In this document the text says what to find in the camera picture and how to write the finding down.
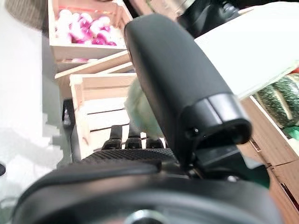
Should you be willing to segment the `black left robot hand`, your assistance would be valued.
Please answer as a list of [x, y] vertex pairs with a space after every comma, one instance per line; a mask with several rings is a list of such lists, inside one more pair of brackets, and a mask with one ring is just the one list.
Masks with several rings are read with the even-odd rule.
[[230, 88], [246, 98], [299, 65], [299, 5], [274, 2], [239, 14], [211, 0], [195, 0], [177, 18], [176, 46], [189, 85], [210, 92]]

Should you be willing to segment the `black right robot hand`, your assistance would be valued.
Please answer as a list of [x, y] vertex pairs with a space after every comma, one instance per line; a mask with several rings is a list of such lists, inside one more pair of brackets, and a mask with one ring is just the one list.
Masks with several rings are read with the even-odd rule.
[[166, 149], [97, 151], [48, 173], [19, 198], [14, 224], [281, 224], [264, 165], [237, 145], [252, 124], [180, 25], [160, 14], [124, 29]]

